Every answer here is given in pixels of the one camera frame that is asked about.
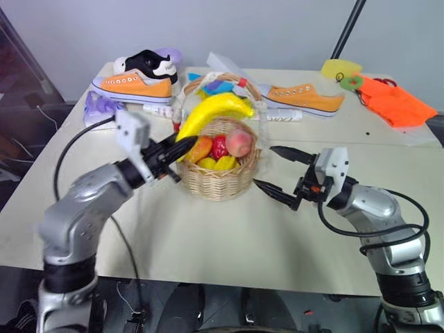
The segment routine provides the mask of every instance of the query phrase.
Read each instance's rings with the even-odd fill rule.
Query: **red scissors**
[[[391,80],[390,78],[374,78],[373,80],[379,81],[386,85],[391,85],[392,87],[398,86],[398,84],[395,81]]]

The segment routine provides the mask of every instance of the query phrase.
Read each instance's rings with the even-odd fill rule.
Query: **basket handle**
[[[204,76],[201,76],[200,78],[197,78],[196,80],[191,81],[190,83],[188,83],[188,85],[186,85],[183,88],[183,92],[185,94],[185,96],[190,95],[202,82],[202,80],[204,79]],[[240,76],[236,75],[236,74],[232,74],[232,73],[223,73],[220,74],[219,76],[217,76],[215,78],[215,80],[220,80],[220,81],[226,81],[226,82],[231,82],[234,83],[235,85],[239,85],[241,83],[241,81],[245,81],[245,79],[241,78]],[[257,90],[257,88],[252,85],[250,83],[250,81],[246,81],[245,84],[245,89],[247,89],[250,94],[253,96],[253,98],[256,101],[262,101],[262,95],[261,93]]]

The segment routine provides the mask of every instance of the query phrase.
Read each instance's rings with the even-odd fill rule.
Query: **orange sneaker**
[[[324,117],[334,116],[345,98],[344,94],[318,95],[309,83],[289,88],[259,85],[259,89],[270,109],[299,109]]]
[[[108,78],[95,78],[92,87],[98,94],[121,102],[167,105],[171,102],[169,79],[145,79],[136,69]]]

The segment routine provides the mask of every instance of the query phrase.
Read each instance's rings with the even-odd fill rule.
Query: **robotic arm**
[[[424,209],[410,199],[425,215],[425,225],[415,234],[413,228],[419,226],[404,222],[400,206],[392,195],[397,193],[360,185],[346,175],[349,164],[346,148],[324,149],[318,155],[282,146],[271,147],[271,150],[293,162],[309,165],[296,186],[296,196],[268,182],[254,180],[255,184],[292,210],[299,208],[302,199],[315,202],[321,221],[329,229],[360,237],[360,250],[376,273],[382,306],[396,332],[444,332],[442,294],[430,287],[418,239],[428,226]],[[323,214],[324,203],[349,220],[357,232],[330,225]]]
[[[175,143],[175,135],[156,143],[148,139],[149,127],[142,119],[120,116],[118,138],[128,147],[129,158],[77,179],[67,195],[46,210],[39,227],[44,279],[38,332],[102,332],[104,309],[94,267],[103,226],[134,189],[166,174],[178,182],[169,165],[196,143],[197,137]]]

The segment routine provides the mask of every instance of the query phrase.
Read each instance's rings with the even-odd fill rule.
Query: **white wall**
[[[186,65],[209,51],[241,67],[320,69],[355,0],[0,0],[67,100],[107,61],[176,46]],[[343,52],[444,110],[442,0],[368,1]]]

